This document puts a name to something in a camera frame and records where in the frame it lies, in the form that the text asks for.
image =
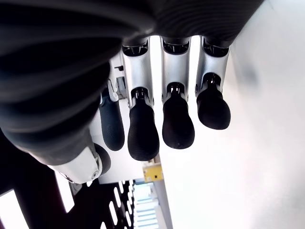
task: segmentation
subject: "black rubber fingertip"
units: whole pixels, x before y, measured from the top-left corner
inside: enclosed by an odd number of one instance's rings
[[[128,150],[137,161],[149,161],[159,153],[159,136],[154,123],[153,109],[144,100],[130,110]]]
[[[99,106],[102,123],[103,139],[107,147],[112,151],[122,149],[125,142],[125,133],[119,101],[113,102],[107,96],[102,97],[102,104]]]
[[[101,175],[107,173],[107,171],[110,169],[111,167],[111,159],[109,154],[107,153],[107,151],[101,147],[100,145],[94,143],[94,148],[95,151],[98,153],[98,155],[100,156],[101,160],[102,160],[102,173]]]
[[[172,95],[163,105],[162,136],[166,145],[186,149],[195,139],[195,129],[188,113],[187,102],[180,95]]]
[[[228,128],[231,121],[230,108],[220,91],[206,89],[201,92],[197,97],[197,107],[203,125],[215,130]]]

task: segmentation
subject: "ribbed rubber cover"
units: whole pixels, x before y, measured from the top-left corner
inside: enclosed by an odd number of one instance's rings
[[[133,159],[149,161],[159,153],[159,136],[154,123],[153,109],[139,100],[130,110],[128,150]]]
[[[110,99],[108,88],[104,90],[99,110],[104,142],[110,150],[118,151],[124,145],[125,133],[119,101]]]
[[[186,149],[195,139],[195,130],[188,113],[187,102],[180,96],[172,94],[163,105],[162,136],[164,142],[174,149]]]
[[[101,175],[105,174],[111,167],[111,159],[109,154],[107,153],[107,151],[101,147],[100,145],[94,143],[94,148],[95,151],[98,153],[98,155],[100,156],[101,160],[102,160],[102,173]]]
[[[155,33],[166,37],[204,35],[230,45],[263,0],[149,0]]]
[[[200,122],[208,128],[224,130],[231,121],[228,104],[223,95],[216,89],[206,89],[197,97],[198,117]]]

